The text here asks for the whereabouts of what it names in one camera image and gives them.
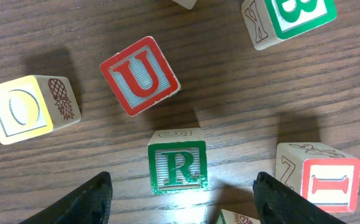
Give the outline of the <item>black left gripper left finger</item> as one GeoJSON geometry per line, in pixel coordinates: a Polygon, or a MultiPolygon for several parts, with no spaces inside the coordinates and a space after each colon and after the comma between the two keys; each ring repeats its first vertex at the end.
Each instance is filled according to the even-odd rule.
{"type": "Polygon", "coordinates": [[[21,224],[107,224],[112,197],[111,176],[109,172],[100,172],[21,224]]]}

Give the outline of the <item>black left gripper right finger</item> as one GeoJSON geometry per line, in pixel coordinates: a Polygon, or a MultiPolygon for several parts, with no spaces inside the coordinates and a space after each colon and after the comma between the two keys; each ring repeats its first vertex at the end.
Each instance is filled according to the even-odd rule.
{"type": "Polygon", "coordinates": [[[252,189],[261,223],[345,224],[266,172],[258,173],[252,189]]]}

